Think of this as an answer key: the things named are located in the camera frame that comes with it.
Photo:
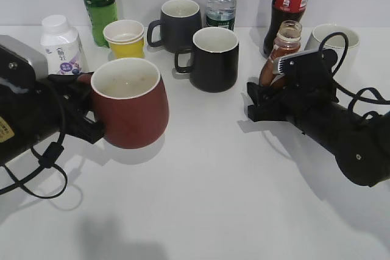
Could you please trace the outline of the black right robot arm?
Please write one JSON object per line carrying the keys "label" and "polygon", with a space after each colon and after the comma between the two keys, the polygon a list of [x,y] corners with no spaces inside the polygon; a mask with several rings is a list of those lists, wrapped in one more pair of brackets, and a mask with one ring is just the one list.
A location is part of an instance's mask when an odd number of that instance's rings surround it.
{"label": "black right robot arm", "polygon": [[288,85],[280,90],[247,83],[251,121],[286,121],[328,150],[352,183],[373,187],[389,179],[389,115],[371,118],[336,103],[327,90]]}

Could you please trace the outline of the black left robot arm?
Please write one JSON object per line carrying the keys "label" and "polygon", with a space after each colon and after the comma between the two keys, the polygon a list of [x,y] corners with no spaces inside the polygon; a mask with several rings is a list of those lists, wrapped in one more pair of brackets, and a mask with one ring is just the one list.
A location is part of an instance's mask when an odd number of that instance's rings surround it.
{"label": "black left robot arm", "polygon": [[46,57],[4,35],[1,40],[1,164],[63,130],[91,144],[104,125],[87,118],[91,86],[78,75],[48,73]]}

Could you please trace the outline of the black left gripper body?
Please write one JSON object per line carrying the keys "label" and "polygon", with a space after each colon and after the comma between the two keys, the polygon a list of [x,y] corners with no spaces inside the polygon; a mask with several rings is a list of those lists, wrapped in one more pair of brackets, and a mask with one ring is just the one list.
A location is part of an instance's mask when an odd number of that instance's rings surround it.
{"label": "black left gripper body", "polygon": [[48,80],[59,94],[65,110],[65,133],[94,144],[104,137],[104,124],[87,117],[93,110],[91,76],[90,72],[79,75],[50,74]]}

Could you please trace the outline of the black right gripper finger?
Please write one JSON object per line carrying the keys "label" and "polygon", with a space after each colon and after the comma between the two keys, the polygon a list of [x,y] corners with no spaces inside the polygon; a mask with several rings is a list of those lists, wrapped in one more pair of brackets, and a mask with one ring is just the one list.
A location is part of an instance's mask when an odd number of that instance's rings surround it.
{"label": "black right gripper finger", "polygon": [[285,90],[281,88],[258,85],[254,82],[247,82],[247,93],[254,105],[277,103],[285,96]]}
{"label": "black right gripper finger", "polygon": [[247,116],[253,122],[287,121],[285,113],[279,105],[249,105]]}

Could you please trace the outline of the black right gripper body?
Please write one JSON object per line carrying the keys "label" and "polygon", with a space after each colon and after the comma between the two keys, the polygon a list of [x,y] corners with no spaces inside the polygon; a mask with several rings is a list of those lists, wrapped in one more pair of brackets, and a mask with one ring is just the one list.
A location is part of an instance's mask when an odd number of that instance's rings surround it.
{"label": "black right gripper body", "polygon": [[302,116],[312,109],[320,109],[331,102],[338,103],[334,88],[306,87],[287,84],[286,80],[277,80],[268,89],[272,94],[281,94],[277,100],[283,110],[296,116]]}

